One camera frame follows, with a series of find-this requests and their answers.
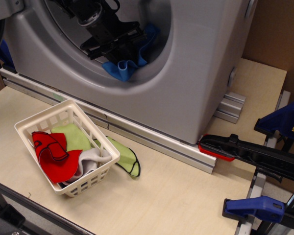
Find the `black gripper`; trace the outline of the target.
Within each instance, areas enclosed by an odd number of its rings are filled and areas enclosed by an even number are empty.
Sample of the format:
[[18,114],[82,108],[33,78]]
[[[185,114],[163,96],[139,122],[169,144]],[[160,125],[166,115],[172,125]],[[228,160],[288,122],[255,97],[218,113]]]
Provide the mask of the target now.
[[117,16],[94,14],[79,20],[91,38],[83,42],[80,49],[87,52],[90,59],[105,57],[117,65],[120,61],[138,60],[139,45],[147,38],[139,22],[121,22]]

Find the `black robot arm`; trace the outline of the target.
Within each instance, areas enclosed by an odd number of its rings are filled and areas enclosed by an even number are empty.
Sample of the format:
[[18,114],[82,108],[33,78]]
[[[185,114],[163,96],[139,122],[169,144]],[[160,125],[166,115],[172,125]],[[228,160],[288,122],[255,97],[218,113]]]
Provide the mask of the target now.
[[87,52],[91,60],[105,57],[117,65],[120,61],[138,61],[138,43],[147,38],[137,21],[122,22],[116,9],[105,0],[56,0],[55,3],[70,18],[76,17],[78,24],[85,28],[91,38],[83,42],[80,49]]

